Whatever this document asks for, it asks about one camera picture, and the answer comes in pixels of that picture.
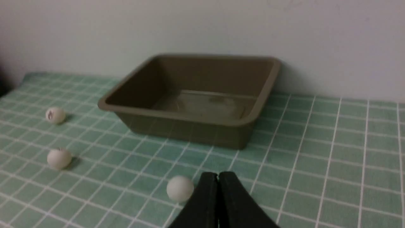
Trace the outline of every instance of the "white wall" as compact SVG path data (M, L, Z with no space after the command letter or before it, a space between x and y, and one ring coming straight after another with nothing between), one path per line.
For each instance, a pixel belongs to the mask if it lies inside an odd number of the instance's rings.
M272 55L286 92L405 101L404 0L2 0L0 65L122 77L160 52Z

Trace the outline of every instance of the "ping pong ball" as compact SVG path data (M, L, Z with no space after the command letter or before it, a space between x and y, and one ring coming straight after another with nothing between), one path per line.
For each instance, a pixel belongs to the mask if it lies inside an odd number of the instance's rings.
M45 118L47 121L53 124L60 124L65 120L65 111L58 107L52 107L45 113Z
M72 155L69 151L59 148L53 149L48 153L48 164L57 170L67 167L72 161Z
M193 182L185 176L175 176L167 184L166 192L169 198L176 202L187 201L194 191Z

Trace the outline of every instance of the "plastic tray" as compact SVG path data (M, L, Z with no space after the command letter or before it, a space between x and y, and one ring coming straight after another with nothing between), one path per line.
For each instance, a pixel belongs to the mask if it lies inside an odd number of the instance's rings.
M137 133L243 149L279 69L272 57L158 55L98 106Z

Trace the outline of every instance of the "green checkered tablecloth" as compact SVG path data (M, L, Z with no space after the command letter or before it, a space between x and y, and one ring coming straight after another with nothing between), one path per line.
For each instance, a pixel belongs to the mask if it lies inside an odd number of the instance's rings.
M167 181L224 170L282 228L403 226L404 104L274 93L235 151L130 132L97 108L117 82L32 73L0 99L0 228L167 227L183 207ZM57 147L67 170L47 165Z

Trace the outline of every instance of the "tray bottom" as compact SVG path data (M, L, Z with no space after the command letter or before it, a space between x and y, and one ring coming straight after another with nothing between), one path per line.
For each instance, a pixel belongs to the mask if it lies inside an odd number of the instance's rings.
M251 112L256 97L193 90L172 91L153 107L207 118L241 119Z

